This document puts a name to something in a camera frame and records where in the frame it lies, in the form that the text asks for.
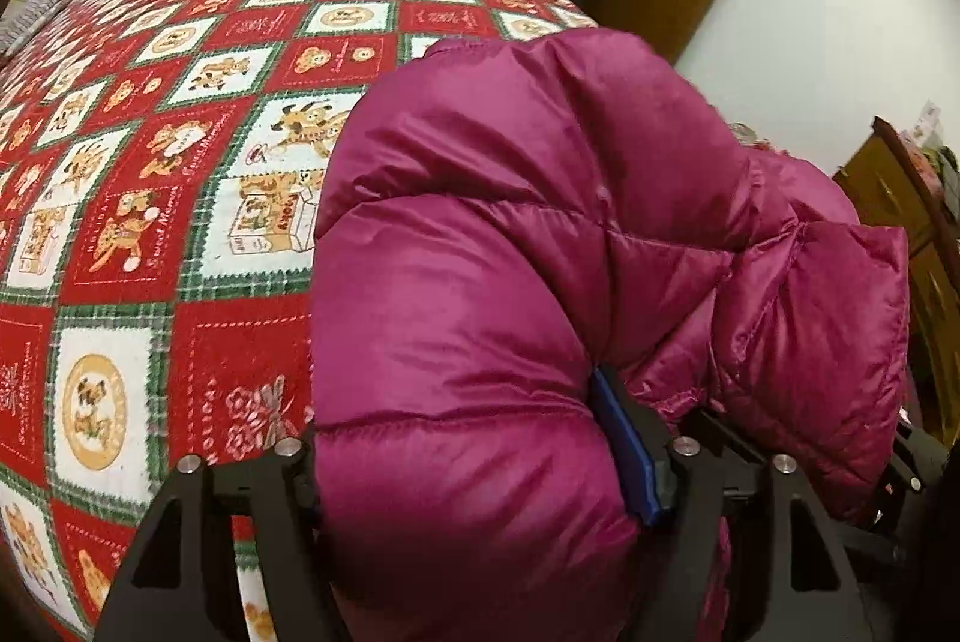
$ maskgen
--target wooden nightstand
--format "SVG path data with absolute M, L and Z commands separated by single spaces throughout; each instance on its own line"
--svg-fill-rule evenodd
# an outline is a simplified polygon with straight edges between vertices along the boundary
M 833 177 L 865 225 L 899 225 L 910 247 L 910 367 L 923 426 L 952 444 L 960 426 L 960 227 L 910 162 L 896 131 L 874 135 Z

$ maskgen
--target metal bolt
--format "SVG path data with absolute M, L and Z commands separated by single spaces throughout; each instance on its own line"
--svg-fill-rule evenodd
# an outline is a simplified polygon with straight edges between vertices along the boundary
M 700 451 L 700 443 L 691 436 L 678 436 L 673 440 L 673 449 L 685 458 L 693 458 Z
M 797 470 L 797 462 L 790 455 L 774 455 L 774 468 L 781 474 L 793 474 Z
M 203 458 L 199 455 L 184 455 L 176 462 L 176 471 L 181 474 L 193 474 L 203 465 Z
M 277 442 L 277 445 L 274 447 L 275 453 L 277 455 L 283 455 L 285 458 L 290 458 L 291 455 L 296 455 L 299 451 L 304 448 L 304 443 L 299 439 L 296 439 L 294 436 L 287 436 L 286 439 L 280 439 Z

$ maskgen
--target red patchwork bedspread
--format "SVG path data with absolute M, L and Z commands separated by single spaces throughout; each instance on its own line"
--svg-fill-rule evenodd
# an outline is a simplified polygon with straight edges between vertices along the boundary
M 177 458 L 311 419 L 313 226 L 368 85 L 443 37 L 591 25 L 567 0 L 85 0 L 0 71 L 0 516 L 65 636 Z

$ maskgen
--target striped pillow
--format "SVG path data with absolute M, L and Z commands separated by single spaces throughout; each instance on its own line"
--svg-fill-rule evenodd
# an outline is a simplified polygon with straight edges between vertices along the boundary
M 73 0 L 28 0 L 23 10 L 0 23 L 0 68 Z

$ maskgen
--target magenta down jacket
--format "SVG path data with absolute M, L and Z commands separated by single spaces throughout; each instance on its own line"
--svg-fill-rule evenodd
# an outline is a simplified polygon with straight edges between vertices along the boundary
M 713 407 L 795 455 L 835 515 L 891 452 L 904 233 L 738 145 L 623 33 L 440 41 L 381 78 L 330 164 L 311 297 L 357 642 L 616 638 L 645 537 L 584 405 L 597 362 L 670 421 Z

